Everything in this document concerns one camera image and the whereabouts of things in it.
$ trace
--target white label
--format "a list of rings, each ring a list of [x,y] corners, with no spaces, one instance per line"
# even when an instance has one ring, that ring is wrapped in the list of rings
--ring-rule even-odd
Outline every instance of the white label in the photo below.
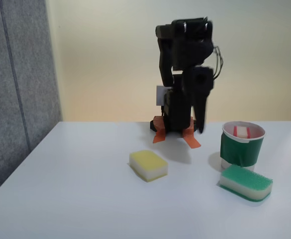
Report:
[[[171,87],[156,86],[156,105],[164,106],[164,95]]]

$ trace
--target cup rim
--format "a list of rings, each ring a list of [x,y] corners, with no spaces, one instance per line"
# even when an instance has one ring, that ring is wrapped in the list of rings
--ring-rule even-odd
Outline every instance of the cup rim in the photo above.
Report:
[[[264,134],[258,138],[239,138],[239,137],[236,137],[236,136],[233,136],[232,134],[230,134],[229,132],[227,132],[224,127],[226,126],[226,124],[228,123],[248,123],[248,124],[251,124],[253,126],[256,126],[256,127],[259,127],[263,132]],[[236,139],[237,141],[246,141],[246,142],[249,142],[249,141],[255,141],[255,140],[259,140],[259,139],[262,139],[265,137],[266,135],[266,131],[264,130],[264,128],[262,128],[261,126],[255,124],[255,123],[251,123],[251,122],[247,122],[247,121],[229,121],[229,122],[226,122],[223,124],[222,126],[222,129],[223,129],[223,132],[230,138],[232,139]]]

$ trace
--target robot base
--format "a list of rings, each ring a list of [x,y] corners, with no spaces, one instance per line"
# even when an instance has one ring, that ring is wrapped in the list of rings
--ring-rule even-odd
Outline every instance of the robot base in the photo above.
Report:
[[[164,127],[165,127],[165,134],[168,134],[169,132],[178,132],[178,133],[182,133],[183,130],[172,130],[171,127],[169,126],[169,124],[164,120]],[[150,129],[153,130],[154,132],[157,132],[153,120],[150,122]],[[196,120],[194,120],[194,132],[197,130],[197,126],[196,126]]]

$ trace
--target yellow sponge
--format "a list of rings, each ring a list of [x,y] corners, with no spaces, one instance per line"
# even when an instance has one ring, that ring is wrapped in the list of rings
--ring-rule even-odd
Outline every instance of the yellow sponge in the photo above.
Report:
[[[130,167],[147,182],[167,175],[168,170],[167,162],[149,150],[131,153]]]

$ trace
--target cream wall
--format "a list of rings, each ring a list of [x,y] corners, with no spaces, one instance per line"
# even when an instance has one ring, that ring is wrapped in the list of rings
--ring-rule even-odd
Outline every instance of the cream wall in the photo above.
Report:
[[[201,16],[224,58],[207,120],[291,120],[291,1],[47,0],[47,10],[64,120],[159,115],[155,26]]]

